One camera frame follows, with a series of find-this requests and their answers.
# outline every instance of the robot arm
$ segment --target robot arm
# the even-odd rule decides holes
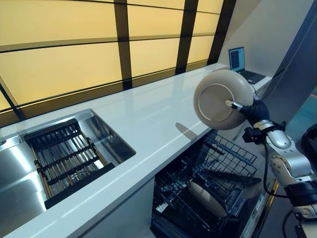
[[[293,212],[300,221],[317,220],[317,182],[309,160],[295,147],[280,125],[269,120],[264,102],[254,94],[252,106],[226,100],[227,106],[246,116],[253,128],[246,128],[245,142],[263,143],[269,166],[277,181],[284,187],[293,205]]]

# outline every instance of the dishwasher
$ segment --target dishwasher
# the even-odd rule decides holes
[[[265,196],[262,180],[255,177],[256,159],[216,131],[208,132],[155,176],[154,235],[248,237]],[[233,229],[239,232],[233,235]]]

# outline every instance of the kitchen sink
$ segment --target kitchen sink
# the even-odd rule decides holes
[[[36,149],[33,148],[34,144],[30,143],[28,138],[37,134],[38,131],[51,131],[52,128],[58,128],[59,125],[65,125],[69,121],[75,122],[78,126],[78,131],[84,135],[76,138],[79,142],[77,142],[77,140],[75,142],[73,138],[71,139],[74,142],[73,147],[75,148],[77,145],[83,145],[83,147],[87,146],[86,148],[88,148],[90,146],[94,151],[90,149],[91,153],[89,153],[104,162],[101,164],[99,160],[95,159],[93,163],[88,165],[88,162],[84,160],[85,157],[82,156],[85,155],[83,150],[77,148],[78,154],[76,155],[74,152],[76,148],[72,149],[71,145],[69,147],[66,145],[67,147],[65,150],[68,149],[71,153],[65,158],[67,158],[70,163],[78,163],[77,167],[81,166],[80,168],[82,170],[77,171],[76,168],[73,168],[73,172],[76,170],[76,173],[66,175],[62,177],[64,180],[61,179],[61,181],[59,181],[57,180],[57,177],[62,176],[62,173],[60,173],[61,175],[59,174],[62,170],[61,167],[65,169],[67,166],[66,162],[65,166],[62,163],[62,156],[54,156],[55,152],[50,150],[49,152],[53,155],[54,161],[51,162],[51,165],[47,165],[47,163],[50,163],[47,162],[48,152],[45,152],[45,149],[48,151],[47,147],[43,147],[44,149],[40,152],[39,150],[36,151]],[[60,151],[60,154],[64,154],[64,152],[62,152],[62,147],[55,147]],[[0,138],[0,237],[17,229],[56,204],[56,200],[55,203],[48,203],[51,199],[48,197],[47,186],[45,186],[47,183],[43,183],[43,176],[41,176],[39,168],[40,163],[35,163],[37,158],[36,155],[38,154],[43,155],[43,157],[40,156],[41,158],[39,158],[39,161],[40,163],[42,161],[44,169],[48,168],[47,170],[49,171],[50,176],[51,173],[56,173],[56,178],[49,179],[58,181],[56,184],[59,184],[60,189],[63,191],[67,190],[70,184],[80,180],[78,178],[83,177],[84,173],[93,174],[91,171],[94,171],[94,168],[97,170],[108,166],[108,169],[103,172],[106,173],[108,170],[131,158],[136,152],[92,110],[84,110],[21,131],[17,134],[8,136],[7,138]],[[94,179],[102,175],[103,174],[99,173]],[[92,179],[86,180],[83,185],[80,187],[77,186],[77,189],[73,192],[77,191],[91,180]],[[51,191],[55,192],[56,187],[53,187]],[[63,195],[62,192],[58,195],[61,195],[59,201],[67,197],[67,195]]]

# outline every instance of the wire rack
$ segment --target wire rack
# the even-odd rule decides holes
[[[255,155],[211,131],[157,174],[154,209],[194,237],[216,237],[257,171],[255,160]],[[212,195],[227,216],[212,215],[194,199],[187,189],[190,181]]]
[[[50,208],[114,168],[71,119],[25,136]]]

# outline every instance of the stainless steel sink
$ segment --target stainless steel sink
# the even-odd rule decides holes
[[[77,119],[108,162],[118,166],[136,152],[92,110],[85,110],[0,138],[0,237],[46,211],[47,200],[34,156],[24,136],[58,123]]]

